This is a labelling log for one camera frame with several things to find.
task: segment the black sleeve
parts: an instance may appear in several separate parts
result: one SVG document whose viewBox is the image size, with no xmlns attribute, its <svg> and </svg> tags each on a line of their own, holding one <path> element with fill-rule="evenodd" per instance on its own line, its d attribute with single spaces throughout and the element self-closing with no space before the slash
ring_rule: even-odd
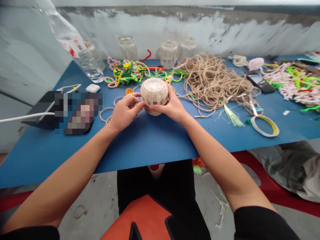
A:
<svg viewBox="0 0 320 240">
<path fill-rule="evenodd" d="M 58 229 L 53 226 L 19 228 L 0 236 L 0 240 L 59 240 Z"/>
<path fill-rule="evenodd" d="M 235 240 L 299 240 L 278 213 L 258 206 L 241 207 L 234 213 Z"/>
</svg>

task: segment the concrete floor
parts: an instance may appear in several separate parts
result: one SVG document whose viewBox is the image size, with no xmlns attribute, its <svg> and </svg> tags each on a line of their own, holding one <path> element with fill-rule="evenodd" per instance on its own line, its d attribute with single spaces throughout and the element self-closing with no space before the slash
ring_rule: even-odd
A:
<svg viewBox="0 0 320 240">
<path fill-rule="evenodd" d="M 320 139 L 315 139 L 310 144 L 320 152 Z M 260 185 L 261 182 L 257 175 L 248 166 L 244 165 L 244 167 L 256 183 Z M 119 213 L 116 174 L 117 172 L 109 172 L 96 174 L 92 177 L 60 224 L 59 232 L 62 240 L 99 239 L 117 219 Z M 224 199 L 219 194 L 214 178 L 210 174 L 204 176 L 195 175 L 194 181 L 196 200 L 210 231 L 211 238 L 220 240 L 233 239 L 235 227 L 230 208 L 227 212 L 224 212 L 222 227 L 220 229 L 216 227 L 220 220 L 221 206 L 212 194 L 211 189 L 219 199 Z M 20 188 L 3 189 L 0 191 L 0 196 L 32 190 L 37 186 L 29 185 Z M 302 240 L 319 239 L 320 218 L 275 204 L 274 207 Z M 16 208 L 13 208 L 0 213 L 0 226 L 6 222 L 15 210 Z"/>
</svg>

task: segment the person's left hand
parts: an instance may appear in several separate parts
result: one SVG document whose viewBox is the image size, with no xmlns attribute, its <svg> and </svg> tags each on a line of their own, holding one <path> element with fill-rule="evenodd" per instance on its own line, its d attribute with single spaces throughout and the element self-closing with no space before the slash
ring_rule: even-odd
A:
<svg viewBox="0 0 320 240">
<path fill-rule="evenodd" d="M 146 105 L 138 97 L 141 97 L 141 93 L 130 93 L 121 99 L 114 107 L 111 119 L 107 125 L 119 132 L 128 127 Z"/>
</svg>

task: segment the pink yarn ball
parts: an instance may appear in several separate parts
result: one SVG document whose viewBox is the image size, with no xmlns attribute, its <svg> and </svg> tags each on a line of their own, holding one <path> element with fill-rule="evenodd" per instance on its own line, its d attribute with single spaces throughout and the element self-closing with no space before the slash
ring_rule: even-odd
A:
<svg viewBox="0 0 320 240">
<path fill-rule="evenodd" d="M 254 58 L 249 61 L 248 68 L 249 70 L 258 70 L 263 66 L 263 64 L 264 64 L 263 58 Z"/>
</svg>

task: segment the charging cable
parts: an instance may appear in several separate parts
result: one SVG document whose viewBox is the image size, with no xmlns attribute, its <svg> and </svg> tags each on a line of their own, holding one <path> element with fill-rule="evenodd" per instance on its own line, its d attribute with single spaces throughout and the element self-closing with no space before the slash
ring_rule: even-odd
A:
<svg viewBox="0 0 320 240">
<path fill-rule="evenodd" d="M 0 120 L 0 123 L 11 122 L 11 121 L 16 121 L 16 120 L 22 120 L 22 119 L 32 118 L 32 117 L 39 117 L 39 116 L 43 116 L 43 115 L 54 115 L 54 113 L 49 113 L 49 112 L 47 112 L 47 113 L 35 113 L 35 114 L 21 116 L 21 117 L 7 118 L 7 119 Z"/>
<path fill-rule="evenodd" d="M 72 90 L 70 90 L 69 92 L 66 92 L 66 93 L 71 93 L 71 92 L 77 90 L 81 86 L 81 84 L 75 84 L 75 85 L 65 86 L 65 87 L 57 89 L 57 91 L 62 91 L 64 88 L 67 88 L 67 87 L 73 87 Z"/>
<path fill-rule="evenodd" d="M 67 88 L 67 87 L 73 87 L 72 90 L 70 90 L 69 92 L 66 92 L 66 93 L 71 93 L 71 92 L 77 90 L 80 86 L 81 86 L 81 84 L 76 84 L 76 87 L 74 87 L 74 85 L 72 85 L 72 86 L 65 86 L 65 87 L 62 87 L 62 88 L 57 89 L 57 91 L 62 91 L 64 88 Z M 7 118 L 7 119 L 2 119 L 2 120 L 0 120 L 0 123 L 12 122 L 12 121 L 22 120 L 22 119 L 26 119 L 26 118 L 33 118 L 33 117 L 44 116 L 44 115 L 54 115 L 54 113 L 51 113 L 51 112 L 35 113 L 35 114 L 26 115 L 26 116 L 21 116 L 21 117 Z"/>
</svg>

